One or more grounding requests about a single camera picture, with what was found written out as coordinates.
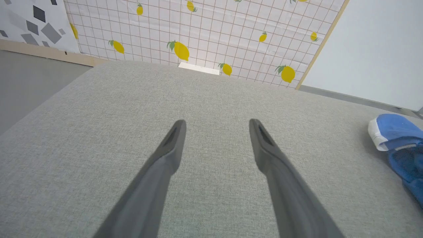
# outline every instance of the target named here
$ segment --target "gray cushion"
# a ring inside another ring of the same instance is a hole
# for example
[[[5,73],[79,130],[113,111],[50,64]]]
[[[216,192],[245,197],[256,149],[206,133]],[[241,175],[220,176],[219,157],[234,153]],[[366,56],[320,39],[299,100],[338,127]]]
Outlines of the gray cushion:
[[[0,237],[92,236],[178,119],[187,137],[159,236],[278,236],[250,118],[261,120],[346,236],[417,237],[420,208],[367,134],[381,113],[176,67],[103,64],[0,136]]]

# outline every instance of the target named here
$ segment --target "white object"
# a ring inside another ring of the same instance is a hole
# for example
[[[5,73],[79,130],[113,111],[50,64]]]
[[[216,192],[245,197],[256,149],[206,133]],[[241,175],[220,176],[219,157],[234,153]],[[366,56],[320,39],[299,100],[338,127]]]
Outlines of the white object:
[[[187,64],[187,63],[184,63],[184,62],[181,62],[179,64],[179,68],[192,69],[192,70],[195,70],[195,71],[200,71],[200,72],[204,72],[204,73],[208,73],[208,74],[212,74],[212,75],[219,75],[219,70],[217,70],[217,69],[211,69],[211,68],[206,68],[206,67],[202,67],[202,66],[198,66],[198,65]]]
[[[369,126],[367,128],[371,139],[373,140],[374,145],[379,151],[388,151],[388,148],[385,145],[385,142],[388,141],[379,130],[379,125],[377,124],[377,118],[371,120],[369,122]]]
[[[423,1],[350,0],[303,85],[423,107]]]

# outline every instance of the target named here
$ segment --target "lemon illustration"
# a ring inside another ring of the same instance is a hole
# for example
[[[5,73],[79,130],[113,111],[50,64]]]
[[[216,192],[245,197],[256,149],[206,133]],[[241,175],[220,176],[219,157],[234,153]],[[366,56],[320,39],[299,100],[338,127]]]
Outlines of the lemon illustration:
[[[263,34],[260,36],[260,38],[258,39],[259,42],[263,42],[266,40],[267,37],[267,33],[265,31],[263,31]]]
[[[188,48],[183,43],[172,41],[172,42],[168,42],[168,45],[166,46],[166,48],[167,47],[169,47],[171,51],[175,49],[175,54],[178,58],[180,58],[181,60],[188,61],[190,52],[188,51]]]
[[[72,25],[72,23],[69,22],[69,24],[71,24],[71,28],[72,28],[72,31],[74,32],[75,38],[79,39],[78,38],[78,30],[76,29],[76,27],[74,25]]]
[[[232,73],[232,68],[231,66],[229,66],[229,64],[225,64],[225,63],[221,63],[219,64],[219,67],[222,69],[223,73],[225,73],[226,75],[231,75]]]
[[[188,10],[190,10],[191,12],[196,12],[197,9],[194,7],[194,4],[191,1],[187,2],[187,8]]]
[[[111,40],[111,41],[109,41],[109,44],[111,46],[113,46],[117,52],[122,53],[122,54],[125,53],[124,47],[119,42]]]
[[[289,66],[286,66],[286,65],[278,66],[276,68],[276,70],[277,70],[277,74],[280,74],[280,72],[282,72],[282,74],[280,76],[281,76],[282,80],[285,81],[285,82],[291,83],[292,80],[295,77],[294,69],[289,67]]]
[[[313,33],[310,36],[310,39],[314,42],[318,41],[319,39],[317,38],[317,33],[313,31]]]
[[[137,6],[137,14],[138,16],[141,16],[143,14],[143,6],[140,3],[138,3]]]
[[[291,4],[292,4],[292,2],[296,3],[297,1],[299,1],[299,2],[305,2],[305,1],[307,1],[307,0],[289,0],[289,3],[291,3]]]

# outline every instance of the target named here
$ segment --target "wooden frame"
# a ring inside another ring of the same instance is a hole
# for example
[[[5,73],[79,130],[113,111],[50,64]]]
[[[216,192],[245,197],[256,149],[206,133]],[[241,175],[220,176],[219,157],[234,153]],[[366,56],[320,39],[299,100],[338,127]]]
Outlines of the wooden frame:
[[[33,55],[43,58],[55,59],[69,63],[97,66],[109,62],[108,60],[91,57],[83,54],[76,54],[55,48],[26,44],[23,42],[12,42],[0,39],[0,50],[6,50],[26,55]]]
[[[338,15],[336,15],[335,20],[333,21],[332,25],[330,26],[326,37],[323,39],[323,42],[320,44],[320,47],[317,49],[316,54],[314,55],[313,59],[311,60],[310,64],[308,65],[307,69],[305,70],[305,73],[303,74],[301,80],[299,81],[298,85],[296,86],[295,90],[298,90],[301,86],[302,82],[304,81],[305,77],[307,76],[308,72],[310,71],[311,67],[313,66],[314,62],[317,59],[317,56],[320,54],[321,50],[323,49],[324,44],[326,44],[327,39],[330,37],[330,34],[332,33],[333,29],[336,26],[336,23],[338,23],[339,19],[341,18],[341,15],[343,11],[345,10],[346,6],[348,5],[349,0],[345,0],[344,4],[342,5],[341,9],[338,12]]]

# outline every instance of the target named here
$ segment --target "blue towel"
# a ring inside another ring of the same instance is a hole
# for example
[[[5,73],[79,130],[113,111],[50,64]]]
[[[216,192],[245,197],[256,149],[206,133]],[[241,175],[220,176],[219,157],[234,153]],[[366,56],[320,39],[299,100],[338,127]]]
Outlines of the blue towel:
[[[382,114],[370,121],[368,132],[423,209],[423,131],[403,116]]]

